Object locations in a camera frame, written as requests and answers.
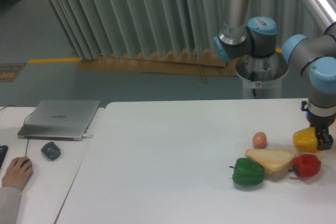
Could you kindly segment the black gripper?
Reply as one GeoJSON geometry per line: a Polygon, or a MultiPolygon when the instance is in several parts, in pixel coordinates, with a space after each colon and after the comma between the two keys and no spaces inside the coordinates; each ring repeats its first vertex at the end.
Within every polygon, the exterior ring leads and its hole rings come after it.
{"type": "Polygon", "coordinates": [[[316,138],[318,141],[317,150],[327,151],[332,148],[333,137],[329,134],[329,126],[335,121],[335,114],[329,116],[318,116],[312,112],[306,112],[306,118],[310,127],[315,127],[316,138]]]}

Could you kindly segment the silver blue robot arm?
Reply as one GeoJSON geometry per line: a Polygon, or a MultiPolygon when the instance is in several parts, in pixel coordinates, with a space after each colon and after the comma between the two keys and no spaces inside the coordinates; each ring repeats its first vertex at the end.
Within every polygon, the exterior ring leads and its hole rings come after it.
{"type": "MultiPolygon", "coordinates": [[[[302,0],[324,34],[316,39],[304,35],[288,38],[282,46],[282,64],[298,71],[309,88],[301,104],[314,128],[317,149],[329,150],[333,138],[329,126],[335,121],[335,0],[302,0]]],[[[222,61],[247,56],[275,59],[276,24],[266,17],[245,21],[248,0],[225,0],[224,25],[214,45],[222,61]]]]}

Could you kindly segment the grey sleeved forearm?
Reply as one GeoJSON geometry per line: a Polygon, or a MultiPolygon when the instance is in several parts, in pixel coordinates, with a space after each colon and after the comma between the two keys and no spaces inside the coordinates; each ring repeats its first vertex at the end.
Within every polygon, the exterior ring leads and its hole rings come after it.
{"type": "Polygon", "coordinates": [[[16,223],[21,191],[15,187],[1,187],[1,224],[16,223]]]}

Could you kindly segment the person's hand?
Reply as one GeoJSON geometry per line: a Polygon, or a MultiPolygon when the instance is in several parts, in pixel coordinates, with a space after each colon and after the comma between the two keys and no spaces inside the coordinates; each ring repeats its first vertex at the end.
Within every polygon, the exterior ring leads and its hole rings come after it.
{"type": "Polygon", "coordinates": [[[33,163],[30,160],[22,168],[22,162],[27,159],[27,156],[14,158],[2,178],[2,187],[15,187],[23,191],[28,180],[33,174],[33,163]]]}

